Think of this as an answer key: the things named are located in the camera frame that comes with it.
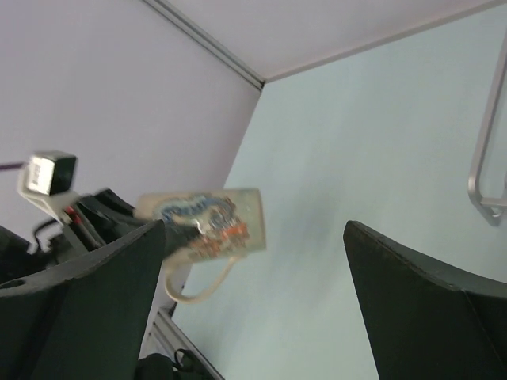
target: white wall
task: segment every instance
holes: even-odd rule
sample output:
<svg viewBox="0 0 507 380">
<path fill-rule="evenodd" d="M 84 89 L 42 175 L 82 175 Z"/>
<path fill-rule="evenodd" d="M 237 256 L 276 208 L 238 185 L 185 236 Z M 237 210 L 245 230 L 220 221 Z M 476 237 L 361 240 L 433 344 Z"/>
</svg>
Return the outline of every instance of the white wall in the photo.
<svg viewBox="0 0 507 380">
<path fill-rule="evenodd" d="M 261 189 L 268 250 L 174 315 L 225 378 L 378 378 L 342 241 L 348 220 L 507 282 L 507 220 L 490 226 L 467 196 L 506 29 L 502 6 L 266 86 L 226 185 Z M 506 113 L 504 99 L 488 173 L 500 186 Z M 194 265 L 186 291 L 223 266 Z"/>
<path fill-rule="evenodd" d="M 139 0 L 0 3 L 0 162 L 78 155 L 75 189 L 221 188 L 259 92 Z M 0 225 L 44 215 L 0 173 Z"/>
</svg>

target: metal handle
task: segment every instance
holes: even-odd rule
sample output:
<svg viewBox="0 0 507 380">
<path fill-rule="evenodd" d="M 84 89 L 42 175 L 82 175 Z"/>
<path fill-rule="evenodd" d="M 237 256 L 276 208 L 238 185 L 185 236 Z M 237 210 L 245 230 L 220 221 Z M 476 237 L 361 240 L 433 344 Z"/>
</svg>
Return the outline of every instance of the metal handle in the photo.
<svg viewBox="0 0 507 380">
<path fill-rule="evenodd" d="M 504 42 L 501 46 L 497 68 L 494 72 L 493 83 L 486 103 L 486 111 L 484 112 L 481 129 L 478 133 L 477 145 L 475 146 L 474 157 L 472 158 L 470 174 L 468 176 L 468 196 L 470 197 L 470 201 L 491 226 L 498 226 L 500 224 L 503 211 L 507 209 L 507 198 L 483 197 L 479 186 L 479 180 L 488 142 L 490 141 L 494 118 L 497 113 L 498 102 L 500 101 L 501 88 L 504 83 L 506 71 L 507 31 L 505 32 Z"/>
</svg>

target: purple cable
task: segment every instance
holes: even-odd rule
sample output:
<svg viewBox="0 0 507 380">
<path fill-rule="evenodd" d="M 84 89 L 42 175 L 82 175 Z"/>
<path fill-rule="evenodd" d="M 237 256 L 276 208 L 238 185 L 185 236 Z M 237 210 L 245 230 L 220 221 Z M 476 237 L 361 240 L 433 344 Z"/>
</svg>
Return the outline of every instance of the purple cable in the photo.
<svg viewBox="0 0 507 380">
<path fill-rule="evenodd" d="M 5 172 L 7 170 L 19 170 L 24 165 L 24 162 L 10 162 L 8 164 L 0 164 L 0 172 Z"/>
</svg>

